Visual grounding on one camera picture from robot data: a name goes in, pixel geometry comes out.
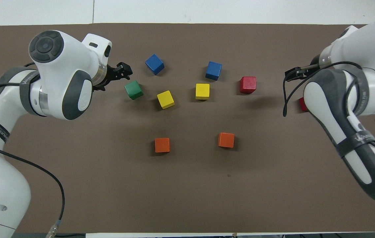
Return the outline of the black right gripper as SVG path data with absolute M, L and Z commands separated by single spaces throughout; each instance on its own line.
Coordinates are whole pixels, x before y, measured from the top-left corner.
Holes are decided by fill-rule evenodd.
M 316 55 L 310 62 L 310 65 L 319 65 L 320 64 L 320 55 Z M 285 72 L 285 81 L 290 82 L 293 80 L 303 80 L 305 79 L 307 70 L 302 69 L 301 67 L 295 67 Z

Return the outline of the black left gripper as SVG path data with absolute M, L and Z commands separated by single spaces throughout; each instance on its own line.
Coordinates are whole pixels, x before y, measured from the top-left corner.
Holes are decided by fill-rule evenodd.
M 97 83 L 96 85 L 92 86 L 92 91 L 105 91 L 105 86 L 107 86 L 111 81 L 118 80 L 117 73 L 114 71 L 115 68 L 107 65 L 107 72 L 104 79 Z M 117 64 L 117 72 L 119 75 L 119 79 L 126 79 L 130 80 L 130 76 L 128 74 L 133 74 L 133 71 L 130 65 L 120 62 Z

